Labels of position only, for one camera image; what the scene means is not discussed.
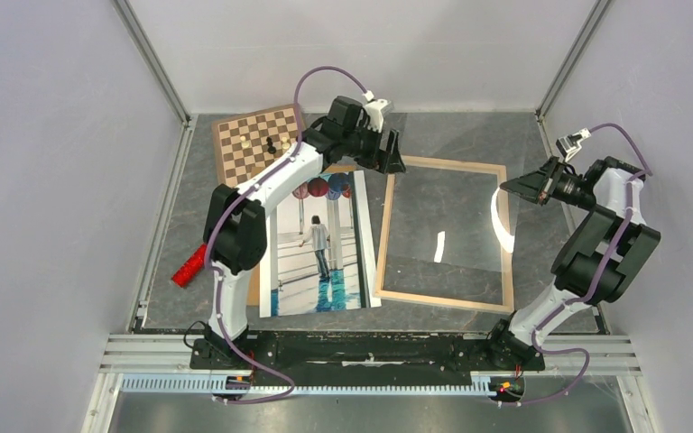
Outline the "wooden picture frame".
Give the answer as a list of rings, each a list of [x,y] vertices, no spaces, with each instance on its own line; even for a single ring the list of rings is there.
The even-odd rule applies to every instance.
[[[472,161],[455,161],[420,156],[408,156],[404,160],[409,168],[414,167],[488,174],[494,175],[498,182],[505,181],[507,175],[507,167],[502,164]],[[501,216],[499,214],[501,210],[505,212],[509,210],[508,197],[500,189],[496,189],[494,191],[494,194],[491,197],[490,202],[491,223],[495,235],[498,238],[501,256],[502,301],[499,304],[464,299],[435,297],[430,295],[413,294],[400,291],[391,291],[387,290],[384,287],[385,269],[387,263],[387,254],[391,230],[391,213],[393,208],[394,185],[395,176],[393,174],[390,174],[387,177],[386,189],[384,194],[383,218],[373,296],[381,300],[409,302],[433,307],[462,309],[468,311],[482,311],[496,314],[513,313],[515,311],[512,267],[514,236],[510,233],[509,217]]]

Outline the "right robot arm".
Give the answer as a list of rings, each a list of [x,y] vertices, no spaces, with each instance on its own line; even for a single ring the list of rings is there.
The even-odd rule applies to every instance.
[[[606,157],[584,175],[557,157],[502,183],[503,191],[534,204],[555,199],[586,211],[551,265],[552,283],[527,307],[500,320],[485,343],[497,368],[541,357],[546,337],[578,312],[622,297],[661,240],[639,209],[644,170]]]

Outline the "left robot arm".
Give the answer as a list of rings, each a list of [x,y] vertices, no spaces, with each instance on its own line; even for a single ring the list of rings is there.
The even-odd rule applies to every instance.
[[[385,126],[392,101],[366,93],[364,101],[339,96],[291,148],[268,168],[236,187],[217,186],[209,203],[204,264],[214,277],[208,325],[213,357],[226,368],[241,365],[247,345],[246,295],[254,268],[268,249],[270,214],[304,181],[348,158],[382,174],[406,170],[399,133]]]

